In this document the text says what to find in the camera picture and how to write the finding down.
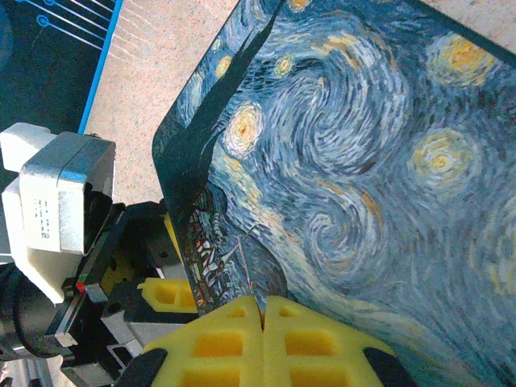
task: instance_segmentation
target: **yellow foam pad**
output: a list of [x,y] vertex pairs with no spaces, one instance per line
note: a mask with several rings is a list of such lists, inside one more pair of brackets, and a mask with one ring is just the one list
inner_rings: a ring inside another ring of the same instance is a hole
[[179,248],[179,243],[177,242],[176,232],[174,231],[174,226],[172,225],[172,219],[170,219],[169,213],[164,215],[163,218],[164,226],[167,228],[167,232],[169,233],[170,239],[172,240],[172,244],[176,249],[177,256],[181,262],[183,261],[183,257],[181,255],[181,249]]
[[153,386],[259,387],[263,380],[260,311],[253,296],[233,302],[150,343],[167,350]]
[[380,340],[281,297],[267,297],[264,387],[381,387],[363,350]]
[[138,289],[155,312],[197,313],[188,280],[147,278]]

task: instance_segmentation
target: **swirling sky pattern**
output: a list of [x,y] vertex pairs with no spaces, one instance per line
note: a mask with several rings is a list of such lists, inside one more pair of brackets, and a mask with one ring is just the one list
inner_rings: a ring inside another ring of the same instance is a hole
[[[241,0],[187,126],[277,1]],[[297,300],[420,385],[516,383],[516,71],[398,0],[289,0],[214,127],[209,183]]]

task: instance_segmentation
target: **blue tape edge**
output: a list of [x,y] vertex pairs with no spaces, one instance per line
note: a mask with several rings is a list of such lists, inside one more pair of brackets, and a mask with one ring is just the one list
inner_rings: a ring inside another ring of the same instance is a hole
[[116,23],[119,20],[120,10],[122,9],[122,2],[123,0],[117,0],[114,5],[110,26],[107,29],[106,38],[104,39],[104,44],[102,46],[102,52],[98,58],[94,81],[91,84],[91,89],[89,89],[88,99],[86,100],[84,113],[82,114],[81,124],[79,125],[79,130],[77,131],[77,133],[80,135],[84,134],[86,124],[88,123],[89,113],[91,111],[91,106],[94,104],[95,94],[97,93],[100,76],[102,75],[104,64],[106,63],[107,53],[110,51],[111,38],[113,37],[114,28],[116,27]]

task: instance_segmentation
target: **speckled countertop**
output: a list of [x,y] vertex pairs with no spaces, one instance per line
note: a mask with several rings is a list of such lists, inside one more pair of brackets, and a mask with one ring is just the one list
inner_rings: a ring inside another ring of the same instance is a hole
[[[162,198],[152,137],[238,0],[124,0],[87,133],[117,144],[115,200]],[[515,0],[425,0],[516,52]]]

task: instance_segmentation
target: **starry night painting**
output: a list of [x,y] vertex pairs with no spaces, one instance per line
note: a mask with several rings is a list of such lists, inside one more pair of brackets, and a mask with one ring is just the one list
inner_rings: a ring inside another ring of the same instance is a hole
[[516,60],[441,21],[239,2],[153,142],[202,313],[280,294],[419,385],[516,385]]

